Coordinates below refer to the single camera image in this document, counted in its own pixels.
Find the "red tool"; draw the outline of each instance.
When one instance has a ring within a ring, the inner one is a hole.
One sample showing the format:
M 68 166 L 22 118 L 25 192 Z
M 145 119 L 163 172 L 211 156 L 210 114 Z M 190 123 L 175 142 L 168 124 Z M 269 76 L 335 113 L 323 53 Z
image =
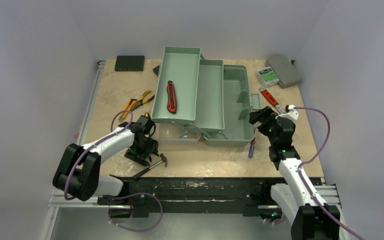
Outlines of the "red tool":
M 270 94 L 270 92 L 267 91 L 267 89 L 265 89 L 264 87 L 260 87 L 258 90 L 261 92 L 264 98 L 279 111 L 280 114 L 286 114 L 286 111 L 281 107 L 278 101 L 276 101 L 276 99 Z
M 167 109 L 170 113 L 175 114 L 178 109 L 178 103 L 176 99 L 175 85 L 172 81 L 168 81 L 167 84 L 168 104 Z

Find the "small box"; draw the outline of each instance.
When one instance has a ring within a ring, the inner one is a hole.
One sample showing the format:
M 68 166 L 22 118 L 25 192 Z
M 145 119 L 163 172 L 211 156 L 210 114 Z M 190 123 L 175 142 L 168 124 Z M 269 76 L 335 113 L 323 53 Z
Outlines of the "small box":
M 256 74 L 259 83 L 264 87 L 268 88 L 278 84 L 279 78 L 271 67 L 265 67 L 259 69 Z
M 279 78 L 279 86 L 282 89 L 299 84 L 303 78 L 285 55 L 276 55 L 267 58 L 267 66 L 276 73 Z

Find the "yellow pliers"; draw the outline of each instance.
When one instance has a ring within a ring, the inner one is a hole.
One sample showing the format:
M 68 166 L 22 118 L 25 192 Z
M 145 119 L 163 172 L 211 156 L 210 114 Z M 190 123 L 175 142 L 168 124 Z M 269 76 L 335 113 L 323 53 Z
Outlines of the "yellow pliers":
M 151 90 L 147 90 L 146 92 L 144 92 L 139 100 L 134 99 L 134 98 L 130 99 L 128 101 L 128 103 L 126 104 L 126 106 L 124 107 L 124 110 L 134 111 L 137 108 L 139 108 L 140 106 L 147 104 L 147 103 L 151 102 L 152 100 L 154 100 L 155 95 L 152 95 L 148 99 L 144 99 L 150 92 L 151 92 Z M 127 117 L 127 112 L 120 114 L 120 119 L 123 120 L 126 117 Z

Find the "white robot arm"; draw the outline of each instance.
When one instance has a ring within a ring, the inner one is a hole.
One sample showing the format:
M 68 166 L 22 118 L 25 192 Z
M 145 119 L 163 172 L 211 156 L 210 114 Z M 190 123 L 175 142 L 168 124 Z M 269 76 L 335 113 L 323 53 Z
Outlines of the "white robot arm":
M 116 153 L 127 149 L 124 156 L 142 166 L 150 166 L 151 155 L 158 154 L 158 142 L 147 137 L 154 122 L 146 116 L 140 116 L 137 122 L 132 122 L 127 129 L 121 132 L 127 125 L 122 123 L 114 131 L 100 139 L 84 145 L 70 144 L 62 155 L 59 166 L 53 177 L 54 187 L 63 190 L 68 181 L 68 194 L 82 201 L 92 196 L 118 196 L 123 188 L 123 182 L 112 176 L 100 176 L 100 166 Z M 81 154 L 89 150 L 81 158 L 78 165 L 74 166 Z
M 270 141 L 269 157 L 287 184 L 271 186 L 270 196 L 289 220 L 292 239 L 339 239 L 339 225 L 329 218 L 314 198 L 334 218 L 340 219 L 337 206 L 328 205 L 316 191 L 304 169 L 301 158 L 292 145 L 295 132 L 294 122 L 298 119 L 295 106 L 286 106 L 286 113 L 277 115 L 270 107 L 252 112 L 249 123 L 262 123 L 258 131 Z

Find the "toolbox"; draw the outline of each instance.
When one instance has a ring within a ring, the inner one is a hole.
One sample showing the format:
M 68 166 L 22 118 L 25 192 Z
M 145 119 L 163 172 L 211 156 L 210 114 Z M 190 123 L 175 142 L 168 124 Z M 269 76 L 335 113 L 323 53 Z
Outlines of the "toolbox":
M 164 48 L 151 118 L 183 130 L 172 136 L 180 142 L 202 133 L 209 146 L 243 147 L 254 138 L 249 117 L 261 109 L 260 94 L 250 93 L 245 66 L 200 56 L 200 48 Z M 167 109 L 168 81 L 174 84 L 176 113 Z

